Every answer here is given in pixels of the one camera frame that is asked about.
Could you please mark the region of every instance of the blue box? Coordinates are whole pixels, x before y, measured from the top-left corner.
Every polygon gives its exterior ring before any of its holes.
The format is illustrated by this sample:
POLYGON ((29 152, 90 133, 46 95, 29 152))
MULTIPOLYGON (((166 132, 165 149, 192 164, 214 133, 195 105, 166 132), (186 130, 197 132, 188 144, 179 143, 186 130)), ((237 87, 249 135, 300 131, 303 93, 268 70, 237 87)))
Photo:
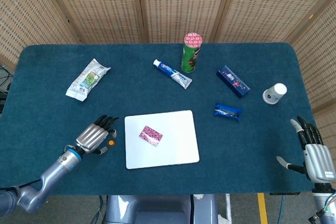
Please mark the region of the blue box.
POLYGON ((250 91, 250 88, 227 65, 219 69, 217 75, 239 98, 250 91))

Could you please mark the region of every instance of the white paper cup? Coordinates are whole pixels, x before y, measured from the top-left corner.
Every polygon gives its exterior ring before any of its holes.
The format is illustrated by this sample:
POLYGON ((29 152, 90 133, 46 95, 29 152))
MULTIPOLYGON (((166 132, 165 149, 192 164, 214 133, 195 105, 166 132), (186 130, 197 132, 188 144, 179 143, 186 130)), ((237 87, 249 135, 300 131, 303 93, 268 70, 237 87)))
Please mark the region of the white paper cup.
POLYGON ((262 95, 262 98, 268 104, 276 104, 286 93, 287 87, 282 83, 277 83, 273 87, 266 89, 262 95))

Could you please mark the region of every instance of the plastic wrapper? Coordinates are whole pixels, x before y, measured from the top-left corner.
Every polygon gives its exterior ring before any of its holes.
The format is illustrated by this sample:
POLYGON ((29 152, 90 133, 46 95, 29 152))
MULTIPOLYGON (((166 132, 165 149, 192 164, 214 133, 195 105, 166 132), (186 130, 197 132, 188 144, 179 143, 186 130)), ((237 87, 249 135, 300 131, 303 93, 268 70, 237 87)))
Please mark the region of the plastic wrapper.
POLYGON ((146 140, 155 147, 157 147, 157 145, 159 144, 162 136, 163 135, 161 133, 157 132, 156 130, 148 126, 145 126, 139 135, 140 138, 146 140))
POLYGON ((224 104, 217 103, 215 107, 214 115, 223 116, 225 118, 232 118, 239 121, 239 116, 242 113, 242 109, 230 107, 224 104))
POLYGON ((99 64, 96 59, 93 59, 84 71, 76 78, 75 81, 68 88, 66 95, 75 98, 79 101, 84 101, 91 89, 93 89, 100 79, 111 68, 107 68, 99 64))

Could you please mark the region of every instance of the yellow floor line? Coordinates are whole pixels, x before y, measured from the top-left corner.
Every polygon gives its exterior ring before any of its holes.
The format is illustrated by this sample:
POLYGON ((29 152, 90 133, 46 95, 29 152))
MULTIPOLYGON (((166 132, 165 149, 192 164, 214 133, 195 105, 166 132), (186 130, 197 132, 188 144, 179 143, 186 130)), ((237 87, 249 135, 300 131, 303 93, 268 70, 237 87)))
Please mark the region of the yellow floor line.
POLYGON ((259 204, 259 213, 260 213, 260 223, 267 224, 265 197, 263 193, 258 193, 258 204, 259 204))

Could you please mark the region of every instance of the wall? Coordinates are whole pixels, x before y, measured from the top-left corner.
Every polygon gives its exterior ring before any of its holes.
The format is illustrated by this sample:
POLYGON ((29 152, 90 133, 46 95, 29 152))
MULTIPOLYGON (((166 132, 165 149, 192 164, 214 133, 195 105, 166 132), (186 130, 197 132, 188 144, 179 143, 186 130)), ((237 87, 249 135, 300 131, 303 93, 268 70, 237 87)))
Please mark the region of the wall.
POLYGON ((86 43, 284 41, 318 0, 57 0, 86 43))
POLYGON ((66 23, 52 0, 0 0, 0 62, 14 70, 28 45, 76 43, 66 23))
POLYGON ((314 117, 336 162, 336 0, 292 43, 314 117))

